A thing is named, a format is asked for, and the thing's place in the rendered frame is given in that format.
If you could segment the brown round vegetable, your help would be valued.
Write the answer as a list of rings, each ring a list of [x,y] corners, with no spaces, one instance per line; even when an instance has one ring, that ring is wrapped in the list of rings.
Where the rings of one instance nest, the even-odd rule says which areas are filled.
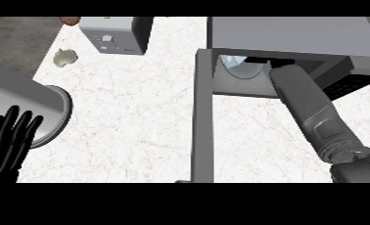
[[[68,26],[74,26],[80,22],[80,17],[61,17],[59,20]]]

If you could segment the grey microwave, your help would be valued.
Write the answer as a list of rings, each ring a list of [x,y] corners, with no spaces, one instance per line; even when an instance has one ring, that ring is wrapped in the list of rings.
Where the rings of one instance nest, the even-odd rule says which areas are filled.
[[[210,17],[213,94],[274,99],[271,64],[256,77],[234,77],[221,55],[293,59],[330,99],[370,85],[370,19],[366,17]]]

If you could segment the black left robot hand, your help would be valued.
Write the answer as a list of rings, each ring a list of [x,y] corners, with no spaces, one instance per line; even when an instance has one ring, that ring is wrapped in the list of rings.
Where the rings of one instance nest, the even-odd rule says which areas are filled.
[[[43,116],[21,112],[18,106],[0,115],[0,183],[16,183]]]

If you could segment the grey toaster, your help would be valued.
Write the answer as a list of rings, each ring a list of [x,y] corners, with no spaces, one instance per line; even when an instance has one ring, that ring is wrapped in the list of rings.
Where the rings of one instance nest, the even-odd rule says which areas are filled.
[[[78,27],[99,53],[144,55],[152,24],[152,17],[81,17]]]

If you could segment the grey microwave door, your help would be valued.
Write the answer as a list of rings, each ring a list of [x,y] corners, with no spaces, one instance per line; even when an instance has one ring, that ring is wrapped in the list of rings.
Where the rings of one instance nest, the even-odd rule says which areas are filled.
[[[213,52],[195,55],[191,182],[215,182]]]

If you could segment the glass microwave turntable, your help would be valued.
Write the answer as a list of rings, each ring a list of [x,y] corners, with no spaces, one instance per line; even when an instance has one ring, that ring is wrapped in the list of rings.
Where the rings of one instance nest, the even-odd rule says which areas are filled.
[[[219,60],[228,73],[240,79],[256,77],[263,69],[263,65],[250,63],[246,56],[221,55]]]

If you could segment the pale garlic bulb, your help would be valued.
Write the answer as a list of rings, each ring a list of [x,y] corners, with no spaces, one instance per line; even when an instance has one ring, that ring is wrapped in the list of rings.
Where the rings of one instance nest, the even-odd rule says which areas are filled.
[[[73,64],[78,59],[77,52],[71,49],[59,49],[53,56],[53,64],[62,68],[68,64]]]

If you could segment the grey metal cylinder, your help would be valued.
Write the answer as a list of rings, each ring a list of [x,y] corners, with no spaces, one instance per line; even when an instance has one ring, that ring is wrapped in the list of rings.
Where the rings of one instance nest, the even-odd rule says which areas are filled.
[[[73,114],[73,98],[58,86],[41,85],[10,68],[0,65],[0,114],[12,106],[21,113],[31,111],[43,116],[43,123],[34,133],[31,148],[44,146],[62,132]]]

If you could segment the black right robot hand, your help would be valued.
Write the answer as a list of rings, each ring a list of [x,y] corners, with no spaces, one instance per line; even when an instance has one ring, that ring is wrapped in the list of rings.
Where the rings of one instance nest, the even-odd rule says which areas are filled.
[[[244,62],[249,64],[271,64],[271,68],[281,68],[284,66],[293,65],[293,59],[277,59],[277,58],[262,58],[262,57],[247,57]]]

